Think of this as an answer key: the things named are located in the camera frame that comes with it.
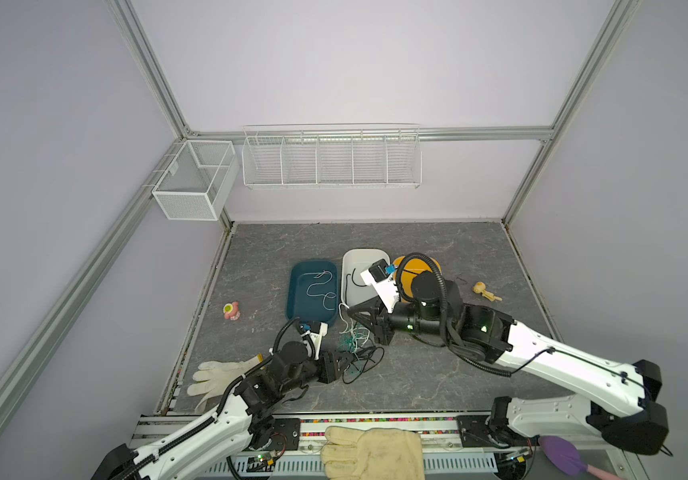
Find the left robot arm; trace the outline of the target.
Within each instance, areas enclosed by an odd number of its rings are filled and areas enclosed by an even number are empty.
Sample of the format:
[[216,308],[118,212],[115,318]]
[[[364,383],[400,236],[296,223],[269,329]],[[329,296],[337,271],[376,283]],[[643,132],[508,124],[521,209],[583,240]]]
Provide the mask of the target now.
[[287,394],[333,383],[356,360],[322,347],[327,326],[296,318],[276,335],[270,355],[225,387],[216,407],[161,440],[138,449],[122,444],[101,461],[94,479],[194,479],[217,461],[270,442],[274,411]]

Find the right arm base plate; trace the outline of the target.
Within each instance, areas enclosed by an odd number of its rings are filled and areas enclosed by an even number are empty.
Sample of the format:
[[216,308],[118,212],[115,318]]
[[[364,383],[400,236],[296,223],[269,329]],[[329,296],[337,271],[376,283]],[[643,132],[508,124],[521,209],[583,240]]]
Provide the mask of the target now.
[[490,447],[505,449],[524,447],[528,438],[515,433],[506,419],[491,418],[489,415],[471,414],[456,417],[461,444],[465,448]]

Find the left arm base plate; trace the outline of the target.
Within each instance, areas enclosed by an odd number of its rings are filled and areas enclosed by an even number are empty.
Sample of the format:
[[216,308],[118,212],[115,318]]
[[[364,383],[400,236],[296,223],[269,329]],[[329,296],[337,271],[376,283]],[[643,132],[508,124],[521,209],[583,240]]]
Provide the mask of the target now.
[[301,420],[295,417],[271,417],[252,425],[250,450],[295,451],[301,439]]

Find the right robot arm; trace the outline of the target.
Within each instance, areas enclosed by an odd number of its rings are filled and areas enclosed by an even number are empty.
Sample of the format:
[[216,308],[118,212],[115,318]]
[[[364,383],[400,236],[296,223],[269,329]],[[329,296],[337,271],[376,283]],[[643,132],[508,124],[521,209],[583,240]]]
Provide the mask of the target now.
[[536,400],[500,396],[488,416],[460,422],[462,435],[491,447],[523,445],[546,436],[588,435],[639,455],[666,453],[667,411],[658,403],[660,367],[647,360],[615,362],[565,345],[486,305],[462,301],[457,285],[421,253],[399,265],[379,259],[357,270],[359,285],[375,296],[348,315],[379,345],[406,332],[445,348],[485,373],[528,373],[569,390]]

